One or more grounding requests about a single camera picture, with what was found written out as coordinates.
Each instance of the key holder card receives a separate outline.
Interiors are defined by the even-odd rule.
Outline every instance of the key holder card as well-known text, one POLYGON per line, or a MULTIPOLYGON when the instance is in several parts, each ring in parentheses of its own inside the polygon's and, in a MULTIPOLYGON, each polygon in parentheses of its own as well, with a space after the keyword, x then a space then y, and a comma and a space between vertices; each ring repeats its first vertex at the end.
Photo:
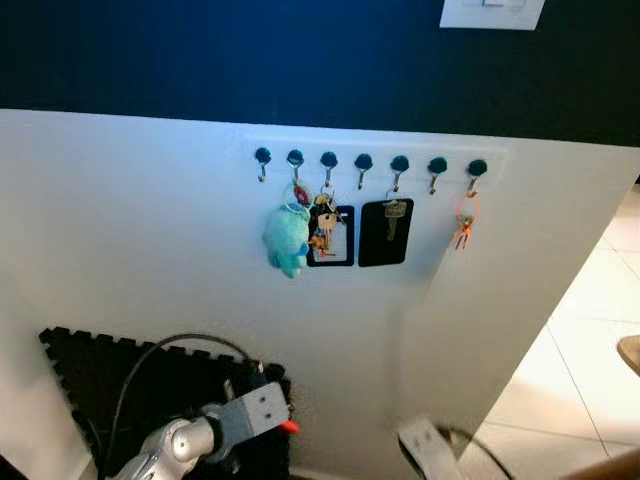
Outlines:
POLYGON ((311 209, 309 222, 309 267, 352 267, 355 261, 355 209, 351 206, 337 208, 345 224, 337 221, 331 231, 331 241, 325 249, 326 238, 322 229, 318 228, 318 207, 311 209))
POLYGON ((376 267, 396 265, 404 262, 409 240, 409 227, 413 214, 413 200, 398 199, 407 204, 402 217, 395 220, 393 240, 389 240, 389 218, 385 215, 389 200, 365 203, 362 207, 360 224, 360 252, 358 265, 376 267))

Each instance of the light switch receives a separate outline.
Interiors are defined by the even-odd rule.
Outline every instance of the light switch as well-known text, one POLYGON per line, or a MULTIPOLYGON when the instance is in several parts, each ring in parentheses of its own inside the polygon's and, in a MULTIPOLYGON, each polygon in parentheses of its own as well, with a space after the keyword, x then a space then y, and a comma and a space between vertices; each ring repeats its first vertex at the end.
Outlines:
POLYGON ((440 27, 535 30, 544 0, 445 0, 440 27))

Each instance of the blue plush toy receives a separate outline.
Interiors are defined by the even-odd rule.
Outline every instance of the blue plush toy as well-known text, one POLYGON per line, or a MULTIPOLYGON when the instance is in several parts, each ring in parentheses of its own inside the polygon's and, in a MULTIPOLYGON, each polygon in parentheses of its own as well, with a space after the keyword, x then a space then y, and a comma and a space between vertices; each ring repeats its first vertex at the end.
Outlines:
POLYGON ((269 263, 289 278, 296 278, 307 267, 309 210, 301 205, 283 205, 267 220, 262 241, 269 263))

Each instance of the stuffed animal keychain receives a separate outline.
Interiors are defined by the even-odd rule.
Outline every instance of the stuffed animal keychain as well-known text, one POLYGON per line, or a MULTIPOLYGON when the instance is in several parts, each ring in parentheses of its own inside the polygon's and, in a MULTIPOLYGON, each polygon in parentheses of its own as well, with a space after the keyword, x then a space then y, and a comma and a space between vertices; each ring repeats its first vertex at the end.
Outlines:
POLYGON ((296 278, 307 267, 310 199, 314 195, 298 180, 287 186, 283 197, 283 205, 269 215, 262 241, 267 246, 269 263, 287 277, 296 278), (290 193, 297 203, 288 201, 290 193))

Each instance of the black key tag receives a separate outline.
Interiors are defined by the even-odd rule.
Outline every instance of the black key tag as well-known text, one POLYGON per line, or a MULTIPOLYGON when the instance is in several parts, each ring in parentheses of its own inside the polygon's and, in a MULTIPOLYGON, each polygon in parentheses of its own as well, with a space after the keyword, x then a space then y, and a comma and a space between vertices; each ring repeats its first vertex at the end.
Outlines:
POLYGON ((376 267, 404 262, 413 214, 413 200, 401 198, 362 207, 358 265, 376 267))
POLYGON ((323 206, 311 209, 309 267, 351 267, 354 264, 355 209, 341 206, 336 210, 337 213, 323 206))

